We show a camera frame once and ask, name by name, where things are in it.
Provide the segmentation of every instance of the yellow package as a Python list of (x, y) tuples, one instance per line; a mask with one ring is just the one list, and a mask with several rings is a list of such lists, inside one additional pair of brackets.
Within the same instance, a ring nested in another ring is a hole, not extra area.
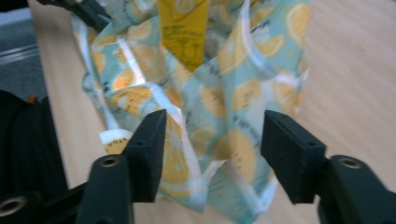
[(158, 2), (162, 43), (191, 71), (203, 63), (208, 0)]

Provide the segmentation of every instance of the lemon slice pattern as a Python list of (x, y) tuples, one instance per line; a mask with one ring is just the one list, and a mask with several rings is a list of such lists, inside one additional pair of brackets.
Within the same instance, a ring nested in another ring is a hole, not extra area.
[(175, 7), (178, 13), (185, 14), (192, 11), (194, 8), (194, 1), (193, 0), (176, 0)]
[(106, 58), (102, 51), (92, 51), (91, 56), (93, 57), (93, 64), (96, 67), (98, 75), (102, 74), (106, 66)]
[(231, 159), (247, 182), (252, 181), (256, 170), (256, 151), (239, 130), (224, 134), (213, 146), (211, 155), (214, 160)]
[(279, 75), (273, 82), (274, 96), (281, 110), (295, 118), (302, 99), (298, 79), (292, 75)]
[[(191, 7), (191, 1), (178, 2), (181, 10)], [(213, 52), (207, 52), (210, 57), (193, 72), (162, 49), (155, 1), (112, 0), (112, 6), (128, 7), (128, 15), (114, 18), (134, 25), (122, 31), (117, 24), (109, 26), (91, 45), (93, 78), (101, 82), (107, 106), (119, 125), (130, 122), (125, 126), (133, 132), (149, 111), (167, 109), (160, 192), (194, 208), (206, 202), (196, 199), (205, 197), (200, 178), (211, 162), (228, 160), (245, 179), (245, 186), (263, 193), (266, 187), (258, 184), (266, 186), (268, 176), (274, 174), (258, 158), (262, 134), (258, 126), (262, 124), (254, 118), (263, 111), (255, 110), (269, 105), (294, 117), (302, 98), (299, 76), (308, 67), (301, 56), (309, 17), (304, 0), (254, 0), (250, 5), (242, 0), (210, 2), (206, 38), (216, 37), (216, 49), (208, 45), (207, 51)], [(106, 143), (106, 150), (120, 152), (125, 144), (126, 140), (117, 138)]]
[(248, 50), (242, 37), (242, 23), (239, 21), (230, 37), (219, 50), (219, 69), (223, 76), (231, 73), (248, 58)]
[(214, 116), (225, 118), (223, 87), (201, 87), (201, 101), (205, 108)]
[(130, 68), (126, 68), (123, 72), (118, 75), (112, 85), (113, 91), (119, 91), (124, 88), (130, 87), (132, 83), (135, 81), (134, 73)]
[(144, 40), (152, 33), (152, 22), (144, 21), (137, 26), (128, 28), (128, 40)]
[(102, 145), (108, 154), (121, 154), (133, 133), (123, 129), (113, 129), (99, 133)]
[(259, 51), (265, 55), (267, 58), (274, 57), (277, 55), (285, 45), (285, 37), (283, 35), (278, 35), (271, 37), (264, 43), (257, 44)]
[(260, 97), (262, 87), (258, 79), (251, 79), (236, 87), (233, 92), (233, 111), (250, 109), (253, 99)]
[(144, 101), (149, 101), (151, 96), (151, 89), (137, 87), (117, 92), (111, 101), (140, 119), (139, 108)]
[(299, 45), (303, 44), (308, 25), (310, 8), (307, 3), (298, 3), (286, 15), (286, 25), (291, 38)]
[(257, 9), (250, 17), (250, 28), (257, 26), (259, 23), (267, 19), (267, 17), (274, 11), (273, 7), (261, 7)]

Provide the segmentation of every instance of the screw hole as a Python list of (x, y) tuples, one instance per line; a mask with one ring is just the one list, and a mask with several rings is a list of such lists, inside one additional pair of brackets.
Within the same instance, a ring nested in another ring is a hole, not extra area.
[(102, 166), (103, 167), (111, 167), (119, 163), (119, 159), (117, 158), (108, 158), (102, 161)]
[(345, 165), (348, 168), (351, 168), (351, 169), (360, 169), (361, 168), (360, 163), (353, 161), (351, 159), (342, 158), (342, 159), (340, 159), (340, 163)]
[(26, 204), (24, 197), (16, 197), (0, 204), (0, 217), (5, 217), (18, 212)]
[(142, 140), (139, 140), (139, 141), (136, 142), (136, 144), (137, 144), (138, 146), (143, 146), (143, 145), (146, 144), (146, 142), (145, 142), (145, 141), (142, 141)]
[(97, 220), (95, 224), (112, 224), (113, 221), (110, 217), (102, 217), (101, 219)]

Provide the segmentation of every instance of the printed plastic bag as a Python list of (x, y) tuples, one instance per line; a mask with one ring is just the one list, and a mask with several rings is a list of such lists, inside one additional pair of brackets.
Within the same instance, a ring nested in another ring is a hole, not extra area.
[(73, 23), (88, 69), (83, 88), (106, 117), (107, 151), (127, 142), (111, 136), (126, 139), (148, 113), (166, 109), (159, 193), (198, 212), (210, 203), (238, 223), (256, 220), (276, 185), (260, 153), (263, 112), (298, 111), (309, 5), (210, 1), (205, 57), (193, 71), (163, 46), (156, 1), (105, 8), (112, 22), (100, 34)]

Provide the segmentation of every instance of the crumpled bag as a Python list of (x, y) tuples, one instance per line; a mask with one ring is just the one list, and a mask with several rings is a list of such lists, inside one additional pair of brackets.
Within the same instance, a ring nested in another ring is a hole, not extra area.
[(106, 150), (120, 153), (147, 114), (166, 109), (159, 193), (252, 223), (276, 188), (260, 153), (263, 112), (299, 110), (309, 5), (211, 1), (205, 57), (194, 71), (162, 45), (155, 0), (109, 0), (105, 9), (112, 21), (100, 34), (78, 18), (73, 26), (88, 70), (83, 89), (109, 129), (101, 133)]

